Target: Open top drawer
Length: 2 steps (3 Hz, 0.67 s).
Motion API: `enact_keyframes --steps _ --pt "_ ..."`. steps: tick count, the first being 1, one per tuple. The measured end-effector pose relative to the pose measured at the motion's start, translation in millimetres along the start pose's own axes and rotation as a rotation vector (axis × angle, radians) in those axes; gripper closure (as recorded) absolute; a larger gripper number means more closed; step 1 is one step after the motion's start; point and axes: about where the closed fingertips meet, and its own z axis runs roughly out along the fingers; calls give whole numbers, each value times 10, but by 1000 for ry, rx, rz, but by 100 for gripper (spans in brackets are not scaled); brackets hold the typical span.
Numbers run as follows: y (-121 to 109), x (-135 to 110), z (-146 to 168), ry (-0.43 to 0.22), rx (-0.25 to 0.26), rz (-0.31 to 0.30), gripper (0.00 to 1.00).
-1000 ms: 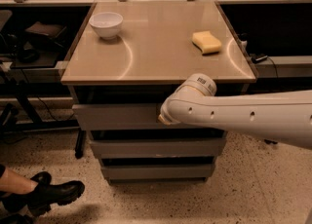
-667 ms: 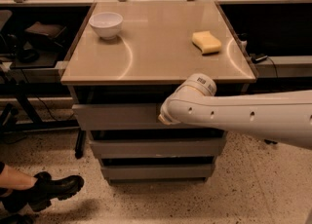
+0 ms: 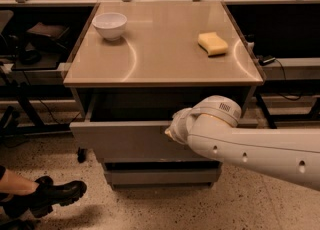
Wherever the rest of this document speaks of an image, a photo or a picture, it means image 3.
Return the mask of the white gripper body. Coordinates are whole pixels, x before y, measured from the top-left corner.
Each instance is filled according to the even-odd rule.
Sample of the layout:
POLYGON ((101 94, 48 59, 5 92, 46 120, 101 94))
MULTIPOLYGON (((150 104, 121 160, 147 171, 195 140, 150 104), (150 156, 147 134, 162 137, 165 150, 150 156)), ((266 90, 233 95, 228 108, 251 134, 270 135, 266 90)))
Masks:
POLYGON ((167 128, 171 131, 173 141, 186 145, 188 137, 187 121, 191 112, 191 108, 185 108, 174 113, 172 122, 167 128))

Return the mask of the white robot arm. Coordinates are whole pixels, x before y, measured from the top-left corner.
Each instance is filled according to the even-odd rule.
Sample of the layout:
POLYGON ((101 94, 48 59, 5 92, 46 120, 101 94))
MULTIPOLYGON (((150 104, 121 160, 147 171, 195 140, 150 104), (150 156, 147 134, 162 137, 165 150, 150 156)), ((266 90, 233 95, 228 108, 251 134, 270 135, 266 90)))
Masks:
POLYGON ((210 96, 173 115, 166 135, 196 154, 313 190, 320 190, 319 129, 238 126, 240 106, 210 96))

